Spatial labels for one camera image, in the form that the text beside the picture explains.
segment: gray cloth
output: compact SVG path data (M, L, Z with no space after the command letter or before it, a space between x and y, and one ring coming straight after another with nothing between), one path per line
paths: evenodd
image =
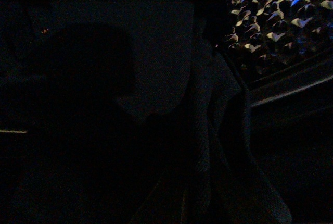
M212 46L202 37L206 22L193 15L193 5L183 0L111 0L107 3L54 0L53 28L50 30L61 33L54 33L46 45L37 48L33 57L35 61L28 62L30 71L35 67L35 71L45 72L46 77L40 87L21 84L33 105L26 103L27 98L19 96L22 90L12 93L12 87L18 85L15 79L2 81L2 103L13 120L29 123L34 115L36 127L49 131L56 129L64 136L79 139L87 135L86 129L93 128L89 122L86 125L81 123L84 117L89 116L90 120L107 125L101 112L108 107L108 102L116 103L135 123L142 124L149 115L170 113L185 99L187 122L184 128L190 143L192 222L198 223L210 205L210 157L211 153L217 153L216 157L223 161L223 166L230 168L267 211L280 223L289 223L291 217L287 206L260 171L249 150L247 88L221 55L213 55ZM98 24L99 27L85 30L85 26L89 28L90 24ZM124 32L132 50L135 82L134 87L125 92L108 90L108 82L116 70L112 72L108 67L107 51L102 51L103 58L96 57L90 49L89 38L80 40L80 34L87 36L95 32L99 37L92 39L91 45L96 47L99 46L96 42L103 43L101 46L112 49L112 41L101 25ZM101 73L98 73L98 67L102 67ZM84 90L85 84L98 99L94 100L94 96ZM75 94L69 99L67 96L71 90ZM31 96L33 91L46 97ZM85 110L81 111L82 108L89 111L92 105L99 108L99 111L92 111L95 118L91 112L85 115ZM88 137L96 137L95 134L91 132Z

